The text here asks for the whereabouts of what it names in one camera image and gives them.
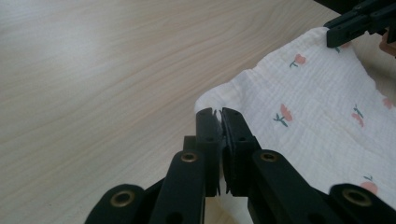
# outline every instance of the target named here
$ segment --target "light wood surface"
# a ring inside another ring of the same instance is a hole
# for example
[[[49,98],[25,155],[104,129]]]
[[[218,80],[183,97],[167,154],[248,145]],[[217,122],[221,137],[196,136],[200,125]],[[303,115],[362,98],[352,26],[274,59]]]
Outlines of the light wood surface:
[[[83,223],[108,189],[154,184],[202,93],[336,16],[311,0],[0,0],[0,223]],[[379,39],[354,48],[396,103]],[[234,223],[216,199],[205,214]]]

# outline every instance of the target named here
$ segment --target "white cloth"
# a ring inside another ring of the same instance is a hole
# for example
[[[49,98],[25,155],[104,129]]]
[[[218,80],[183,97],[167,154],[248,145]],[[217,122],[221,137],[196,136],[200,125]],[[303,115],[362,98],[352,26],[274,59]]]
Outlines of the white cloth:
[[[195,112],[238,110],[262,148],[283,154],[312,187],[364,186],[396,208],[396,110],[352,45],[328,49],[326,32],[313,29],[268,54],[206,92]]]

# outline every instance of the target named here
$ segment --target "cloth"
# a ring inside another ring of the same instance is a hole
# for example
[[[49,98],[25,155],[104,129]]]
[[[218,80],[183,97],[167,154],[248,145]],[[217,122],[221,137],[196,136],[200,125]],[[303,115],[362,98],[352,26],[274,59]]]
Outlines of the cloth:
[[[312,187],[328,193],[332,185],[351,183],[396,208],[395,107],[353,46],[328,49],[326,32],[312,29],[268,54],[202,95],[195,112],[235,109],[262,148],[283,154]]]

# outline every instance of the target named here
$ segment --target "brass insert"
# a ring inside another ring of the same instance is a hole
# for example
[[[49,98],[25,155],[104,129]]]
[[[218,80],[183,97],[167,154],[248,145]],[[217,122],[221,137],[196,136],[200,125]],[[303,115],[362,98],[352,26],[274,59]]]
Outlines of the brass insert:
[[[134,193],[130,190],[122,190],[111,197],[110,203],[114,207],[124,207],[134,201]]]

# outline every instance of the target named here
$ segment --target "flower pattern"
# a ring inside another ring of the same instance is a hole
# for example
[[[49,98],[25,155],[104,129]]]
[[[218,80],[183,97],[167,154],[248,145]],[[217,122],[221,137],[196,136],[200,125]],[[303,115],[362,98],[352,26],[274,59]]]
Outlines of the flower pattern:
[[[359,111],[358,106],[355,105],[355,107],[353,108],[353,110],[355,111],[355,113],[352,113],[352,118],[354,118],[355,120],[357,120],[359,122],[359,125],[361,127],[364,127],[364,116],[363,114]]]
[[[304,64],[306,62],[306,58],[301,54],[297,54],[294,57],[294,61],[290,64],[290,67],[295,66],[298,67],[298,64]]]
[[[372,176],[370,176],[370,177],[364,176],[363,178],[368,181],[361,183],[361,187],[371,191],[373,194],[376,195],[378,193],[378,187],[373,182],[373,177]]]
[[[283,104],[280,106],[280,114],[282,115],[282,118],[276,113],[276,118],[274,120],[281,122],[285,127],[289,127],[286,121],[292,121],[293,116],[291,115],[288,108]]]
[[[382,102],[384,103],[384,106],[388,109],[392,109],[394,107],[393,102],[389,98],[383,99]]]

